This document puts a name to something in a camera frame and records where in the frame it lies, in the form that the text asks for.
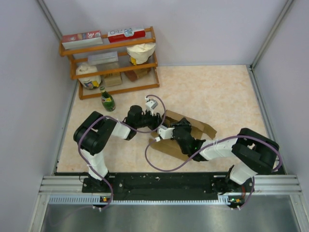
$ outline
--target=gray floor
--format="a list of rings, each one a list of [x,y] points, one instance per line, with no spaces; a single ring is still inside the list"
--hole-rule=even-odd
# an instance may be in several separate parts
[[[80,205],[49,205],[52,223]],[[253,196],[241,211],[227,206],[114,205],[101,213],[77,211],[56,227],[45,217],[42,232],[299,232],[290,198]]]

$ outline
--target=white and red box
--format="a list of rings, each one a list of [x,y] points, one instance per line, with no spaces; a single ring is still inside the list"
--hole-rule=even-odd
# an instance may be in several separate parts
[[[107,33],[107,38],[110,43],[132,40],[142,38],[146,36],[145,29],[143,27],[134,27],[120,30],[111,30]]]
[[[103,44],[100,30],[78,33],[74,35],[64,35],[62,37],[62,45],[65,49],[73,49],[98,44]]]

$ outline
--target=wall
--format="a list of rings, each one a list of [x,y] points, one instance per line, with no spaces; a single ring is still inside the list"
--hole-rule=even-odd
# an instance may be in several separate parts
[[[0,230],[21,232],[55,163],[74,82],[36,1],[2,1],[0,21]]]
[[[153,26],[159,65],[251,64],[286,0],[44,0],[63,34]]]
[[[297,0],[256,67],[285,163],[309,203],[309,1]]]

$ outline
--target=wooden table surface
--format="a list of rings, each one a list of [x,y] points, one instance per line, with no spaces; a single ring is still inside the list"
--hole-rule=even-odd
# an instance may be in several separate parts
[[[144,97],[148,94],[159,96],[169,110],[208,123],[217,130],[217,139],[236,135],[243,127],[266,136],[245,65],[163,66],[158,67],[157,71],[159,88],[113,95],[116,102],[113,112],[105,111],[100,98],[79,100],[76,95],[57,172],[88,170],[77,152],[73,134],[93,111],[123,120],[130,106],[137,104],[145,109]],[[156,112],[163,113],[161,105]],[[131,141],[111,137],[104,148],[105,164],[109,171],[155,172],[144,158],[150,137],[150,134],[137,134]],[[162,169],[171,169],[183,162],[152,148],[148,151],[149,160]],[[190,161],[179,172],[227,171],[238,162],[238,158]]]

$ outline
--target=wooden shelf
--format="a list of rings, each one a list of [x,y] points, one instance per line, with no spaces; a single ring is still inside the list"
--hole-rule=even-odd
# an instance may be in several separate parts
[[[152,70],[145,77],[134,82],[131,82],[123,72],[121,73],[121,77],[122,77],[121,85],[106,87],[106,91],[108,91],[108,93],[110,94],[127,93],[137,90],[160,87],[160,82],[156,68],[152,68]],[[78,95],[81,100],[101,97],[99,88],[89,90],[84,88],[80,82],[79,82]]]
[[[106,50],[106,49],[117,48],[117,47],[127,47],[127,46],[132,46],[132,45],[137,45],[137,44],[143,44],[143,43],[144,44],[155,43],[154,28],[153,27],[146,28],[145,32],[150,32],[151,38],[141,38],[141,39],[135,39],[135,40],[124,41],[124,42],[119,42],[119,43],[108,43],[104,45],[72,49],[72,50],[66,50],[64,46],[62,45],[62,41],[60,41],[59,54],[63,57],[63,56],[74,55],[74,54],[79,54],[79,53],[94,52],[94,51]],[[107,34],[104,34],[101,37],[103,39],[106,39]]]
[[[79,48],[79,49],[72,49],[72,50],[66,50],[63,45],[62,41],[60,41],[59,45],[59,54],[63,56],[67,56],[70,61],[70,77],[71,79],[79,79],[84,77],[90,77],[90,76],[97,76],[97,75],[106,75],[110,73],[121,73],[122,81],[123,83],[118,86],[114,87],[107,87],[107,91],[110,94],[117,94],[117,93],[126,93],[126,92],[132,92],[142,89],[148,89],[148,88],[156,88],[160,86],[159,78],[156,72],[156,67],[158,66],[158,60],[156,58],[155,52],[152,54],[152,56],[149,57],[147,60],[147,63],[140,64],[140,65],[133,65],[129,61],[129,57],[127,52],[118,52],[118,64],[119,67],[108,69],[109,63],[107,64],[100,64],[96,65],[98,72],[92,72],[82,75],[76,75],[76,69],[78,67],[79,63],[87,62],[88,58],[74,58],[74,54],[80,54],[80,53],[89,53],[89,52],[96,52],[100,50],[106,50],[106,49],[113,49],[113,48],[119,48],[119,47],[127,47],[137,44],[145,44],[145,43],[155,43],[155,31],[153,27],[146,28],[145,31],[148,33],[146,36],[149,36],[150,38],[139,38],[124,42],[118,42],[118,43],[109,43],[104,45],[98,45],[98,46],[92,46],[92,47],[85,47],[85,48]],[[103,40],[107,41],[107,34],[104,34],[101,36]],[[152,68],[152,71],[147,74],[147,76],[141,78],[140,80],[137,80],[135,82],[129,81],[129,79],[125,76],[123,72],[130,71],[130,70],[138,70],[138,69],[145,69],[145,68]],[[88,98],[96,98],[100,97],[101,93],[99,92],[99,89],[93,89],[88,90],[83,87],[83,85],[79,82],[79,98],[82,99],[88,99]]]

